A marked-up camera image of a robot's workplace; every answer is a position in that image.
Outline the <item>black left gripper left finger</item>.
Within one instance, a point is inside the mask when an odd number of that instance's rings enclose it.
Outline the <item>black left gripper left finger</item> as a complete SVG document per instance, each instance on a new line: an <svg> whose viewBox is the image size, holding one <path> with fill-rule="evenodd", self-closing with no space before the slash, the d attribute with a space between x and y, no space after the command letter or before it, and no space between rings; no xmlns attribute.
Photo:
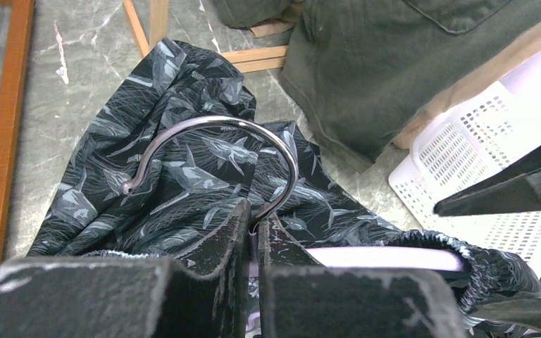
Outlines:
<svg viewBox="0 0 541 338"><path fill-rule="evenodd" d="M29 257L0 266L0 337L243 337L250 205L175 258Z"/></svg>

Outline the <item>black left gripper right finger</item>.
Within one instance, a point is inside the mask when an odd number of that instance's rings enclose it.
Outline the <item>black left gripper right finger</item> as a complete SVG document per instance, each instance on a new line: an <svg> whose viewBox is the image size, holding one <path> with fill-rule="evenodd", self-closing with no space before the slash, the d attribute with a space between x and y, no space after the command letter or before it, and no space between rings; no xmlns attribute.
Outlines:
<svg viewBox="0 0 541 338"><path fill-rule="evenodd" d="M462 337L448 280L467 265L445 250L307 250L277 218L258 227L264 337Z"/></svg>

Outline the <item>lilac plastic hanger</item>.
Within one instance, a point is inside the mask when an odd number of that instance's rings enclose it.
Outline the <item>lilac plastic hanger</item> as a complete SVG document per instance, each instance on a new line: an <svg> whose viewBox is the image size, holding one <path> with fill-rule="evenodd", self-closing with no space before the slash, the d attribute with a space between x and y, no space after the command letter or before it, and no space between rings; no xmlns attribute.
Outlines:
<svg viewBox="0 0 541 338"><path fill-rule="evenodd" d="M139 143L116 240L168 264L154 336L462 337L437 249L299 178L298 146L226 116Z"/></svg>

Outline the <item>dark shark print shorts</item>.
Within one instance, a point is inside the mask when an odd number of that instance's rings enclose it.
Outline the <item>dark shark print shorts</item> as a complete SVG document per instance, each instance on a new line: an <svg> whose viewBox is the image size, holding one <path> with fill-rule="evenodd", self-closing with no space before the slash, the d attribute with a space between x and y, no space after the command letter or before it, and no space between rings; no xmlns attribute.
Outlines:
<svg viewBox="0 0 541 338"><path fill-rule="evenodd" d="M254 208L276 200L287 182L285 158L234 127L176 137L152 156L144 183L130 194L122 191L147 143L168 128L212 115L252 120L255 108L242 74L220 55L184 42L160 42L78 142L29 255L177 255L216 229L239 200L248 199ZM332 180L318 147L294 122L267 128L298 162L295 190L278 218L302 247L407 244L459 254L471 268L467 280L451 283L463 312L479 301L541 298L541 283L516 254L439 232L398 229Z"/></svg>

